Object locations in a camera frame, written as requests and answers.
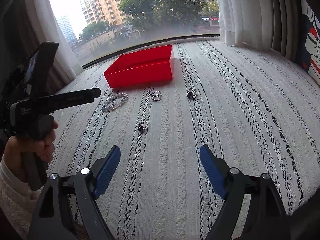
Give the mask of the white knit sleeve forearm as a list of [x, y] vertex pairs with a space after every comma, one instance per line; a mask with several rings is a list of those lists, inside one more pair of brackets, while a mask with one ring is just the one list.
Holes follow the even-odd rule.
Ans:
[[1, 210], [22, 239], [27, 239], [40, 191], [31, 191], [1, 161]]

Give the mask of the person's left hand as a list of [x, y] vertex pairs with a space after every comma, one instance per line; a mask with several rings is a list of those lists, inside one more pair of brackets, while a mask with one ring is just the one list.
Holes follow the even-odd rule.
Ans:
[[16, 136], [9, 138], [4, 148], [3, 161], [17, 179], [24, 183], [28, 181], [22, 166], [23, 155], [27, 153], [36, 153], [42, 161], [47, 163], [52, 161], [55, 150], [55, 130], [58, 127], [58, 123], [54, 120], [51, 132], [47, 134], [43, 140], [18, 138]]

